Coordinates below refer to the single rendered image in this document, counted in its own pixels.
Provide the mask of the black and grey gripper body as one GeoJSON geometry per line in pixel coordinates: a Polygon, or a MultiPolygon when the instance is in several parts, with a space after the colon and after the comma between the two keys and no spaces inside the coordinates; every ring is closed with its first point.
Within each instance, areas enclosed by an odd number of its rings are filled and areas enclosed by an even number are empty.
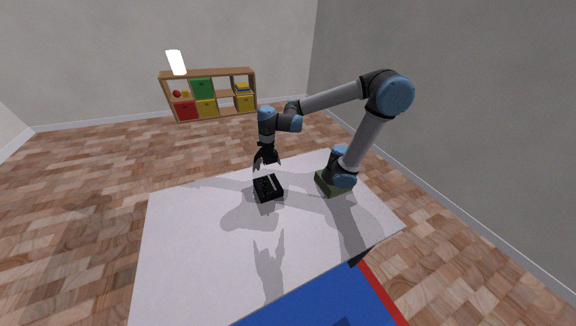
{"type": "Polygon", "coordinates": [[[259,141],[259,143],[263,145],[263,147],[259,149],[260,156],[263,158],[263,164],[268,165],[278,162],[278,154],[276,153],[274,148],[272,152],[272,147],[274,147],[274,141],[269,143],[268,145],[267,143],[262,143],[261,141],[259,141]],[[267,155],[267,149],[268,149],[268,155],[267,155]]]}

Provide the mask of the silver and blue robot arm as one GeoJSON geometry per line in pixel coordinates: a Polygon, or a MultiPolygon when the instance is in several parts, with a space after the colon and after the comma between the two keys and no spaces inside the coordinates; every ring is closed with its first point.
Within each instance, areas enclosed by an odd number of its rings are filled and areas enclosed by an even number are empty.
{"type": "MultiPolygon", "coordinates": [[[[406,111],[414,97],[415,88],[408,78],[392,69],[373,71],[330,90],[298,101],[290,100],[283,113],[276,113],[271,106],[260,107],[257,110],[259,141],[267,144],[273,142],[275,130],[301,132],[303,115],[355,99],[368,98],[366,114],[349,146],[333,146],[327,166],[321,174],[324,182],[348,189],[357,184],[356,176],[361,169],[360,163],[384,125],[406,111]]],[[[259,141],[257,146],[263,147],[259,141]]]]}

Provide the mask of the black lighting desk panel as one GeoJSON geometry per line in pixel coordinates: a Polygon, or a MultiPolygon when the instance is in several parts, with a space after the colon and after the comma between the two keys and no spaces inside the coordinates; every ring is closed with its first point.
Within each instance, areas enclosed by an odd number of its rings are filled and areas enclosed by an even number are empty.
{"type": "Polygon", "coordinates": [[[261,204],[284,195],[284,190],[274,173],[253,179],[253,185],[256,192],[258,191],[257,195],[261,204]]]}

